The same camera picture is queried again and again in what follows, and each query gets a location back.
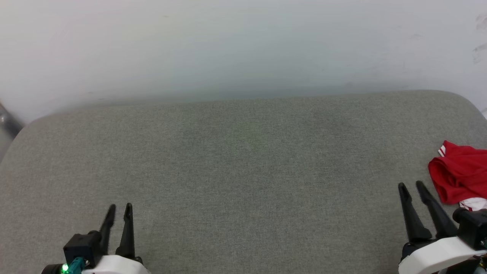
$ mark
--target folded red shirt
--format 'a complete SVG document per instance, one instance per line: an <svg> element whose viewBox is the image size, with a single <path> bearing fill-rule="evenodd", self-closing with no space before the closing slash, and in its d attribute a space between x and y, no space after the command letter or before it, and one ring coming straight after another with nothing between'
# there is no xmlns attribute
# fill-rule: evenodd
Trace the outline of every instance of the folded red shirt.
<svg viewBox="0 0 487 274"><path fill-rule="evenodd" d="M443 142L440 154L428 164L440 199L446 204L481 197L487 199L487 150Z"/></svg>

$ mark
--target white fabric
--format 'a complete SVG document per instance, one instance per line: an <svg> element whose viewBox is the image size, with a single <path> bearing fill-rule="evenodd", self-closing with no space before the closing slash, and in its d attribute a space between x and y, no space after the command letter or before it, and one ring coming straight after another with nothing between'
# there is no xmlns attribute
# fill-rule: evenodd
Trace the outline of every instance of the white fabric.
<svg viewBox="0 0 487 274"><path fill-rule="evenodd" d="M445 157L445 155L447 154L447 149L445 148L445 146L441 146L441 148L438 150L438 153L441 157ZM477 211L483 208L487 209L487 199L480 197L468 198L460 201L459 204L460 207L466 208L470 211Z"/></svg>

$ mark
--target white backdrop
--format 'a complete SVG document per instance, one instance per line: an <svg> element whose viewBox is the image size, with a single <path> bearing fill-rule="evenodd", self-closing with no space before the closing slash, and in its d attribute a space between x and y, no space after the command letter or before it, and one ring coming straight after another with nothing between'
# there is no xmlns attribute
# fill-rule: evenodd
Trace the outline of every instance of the white backdrop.
<svg viewBox="0 0 487 274"><path fill-rule="evenodd" d="M2 0L24 122L161 100L440 89L487 108L485 0Z"/></svg>

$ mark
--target gray fabric surface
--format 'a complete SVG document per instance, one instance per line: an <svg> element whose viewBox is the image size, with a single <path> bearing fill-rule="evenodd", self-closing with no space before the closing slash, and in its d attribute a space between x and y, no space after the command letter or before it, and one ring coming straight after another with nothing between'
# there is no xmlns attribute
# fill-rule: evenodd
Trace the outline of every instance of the gray fabric surface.
<svg viewBox="0 0 487 274"><path fill-rule="evenodd" d="M0 165L2 273L63 261L74 233L134 206L152 273L396 273L414 187L443 140L487 148L487 122L438 91L119 106L28 125ZM455 206L447 206L449 214Z"/></svg>

